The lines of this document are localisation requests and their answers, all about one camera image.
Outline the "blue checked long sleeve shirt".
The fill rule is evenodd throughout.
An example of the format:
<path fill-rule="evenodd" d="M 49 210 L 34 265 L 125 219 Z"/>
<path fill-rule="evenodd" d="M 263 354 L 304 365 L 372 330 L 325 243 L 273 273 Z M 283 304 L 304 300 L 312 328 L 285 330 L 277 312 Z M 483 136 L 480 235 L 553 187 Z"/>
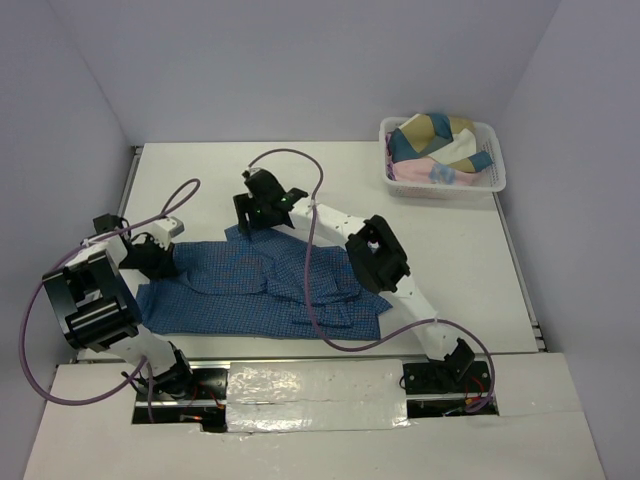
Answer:
<path fill-rule="evenodd" d="M 314 339 L 304 297 L 306 242 L 276 230 L 174 246 L 178 275 L 139 286 L 144 325 L 156 334 Z M 364 289 L 345 250 L 312 247 L 311 300 L 323 332 L 377 340 L 385 299 Z"/>

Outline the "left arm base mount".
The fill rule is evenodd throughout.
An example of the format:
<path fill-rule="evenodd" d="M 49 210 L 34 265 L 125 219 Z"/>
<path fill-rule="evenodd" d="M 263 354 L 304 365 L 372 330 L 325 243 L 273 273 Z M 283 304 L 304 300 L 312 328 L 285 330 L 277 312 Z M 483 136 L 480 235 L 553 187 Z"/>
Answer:
<path fill-rule="evenodd" d="M 135 383 L 136 398 L 133 425 L 197 425 L 204 432 L 225 433 L 228 369 L 195 368 L 194 384 L 181 399 L 173 399 L 157 390 L 148 402 L 146 385 L 139 377 Z"/>

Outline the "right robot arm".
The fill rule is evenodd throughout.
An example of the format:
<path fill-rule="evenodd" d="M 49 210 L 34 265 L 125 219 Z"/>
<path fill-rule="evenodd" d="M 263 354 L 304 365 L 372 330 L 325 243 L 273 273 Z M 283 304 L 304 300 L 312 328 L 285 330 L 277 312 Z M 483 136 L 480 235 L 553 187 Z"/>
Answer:
<path fill-rule="evenodd" d="M 279 226 L 309 232 L 304 264 L 305 303 L 311 323 L 326 344 L 339 351 L 357 353 L 423 325 L 446 325 L 465 335 L 470 334 L 451 321 L 437 318 L 436 310 L 411 275 L 407 254 L 383 217 L 374 215 L 364 219 L 319 205 L 314 194 L 297 188 L 284 190 L 276 177 L 265 169 L 249 168 L 243 177 L 247 192 L 233 197 L 238 227 L 243 234 Z M 331 341 L 320 329 L 311 304 L 310 266 L 316 235 L 343 248 L 360 285 L 404 309 L 410 323 L 362 347 L 343 347 Z"/>

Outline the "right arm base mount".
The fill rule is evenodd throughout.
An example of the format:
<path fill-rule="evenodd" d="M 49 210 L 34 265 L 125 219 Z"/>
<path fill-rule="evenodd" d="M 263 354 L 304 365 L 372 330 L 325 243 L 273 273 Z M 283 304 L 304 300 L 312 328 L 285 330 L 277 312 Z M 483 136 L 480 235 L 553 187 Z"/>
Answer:
<path fill-rule="evenodd" d="M 474 361 L 460 381 L 441 365 L 411 362 L 403 365 L 400 388 L 406 394 L 410 419 L 469 416 L 468 405 L 486 397 L 490 386 L 488 366 Z"/>

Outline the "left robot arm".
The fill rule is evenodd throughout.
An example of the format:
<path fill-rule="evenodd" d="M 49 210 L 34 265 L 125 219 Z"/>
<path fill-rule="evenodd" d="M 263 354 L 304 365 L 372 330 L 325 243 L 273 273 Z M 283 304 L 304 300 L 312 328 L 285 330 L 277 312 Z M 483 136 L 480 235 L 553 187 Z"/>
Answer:
<path fill-rule="evenodd" d="M 105 214 L 93 220 L 96 234 L 65 263 L 43 276 L 43 285 L 67 343 L 76 350 L 108 353 L 146 366 L 137 383 L 148 393 L 180 400 L 195 388 L 196 374 L 170 341 L 143 325 L 142 310 L 122 270 L 149 280 L 178 275 L 172 240 L 184 224 L 164 216 L 149 224 L 136 242 L 128 221 Z"/>

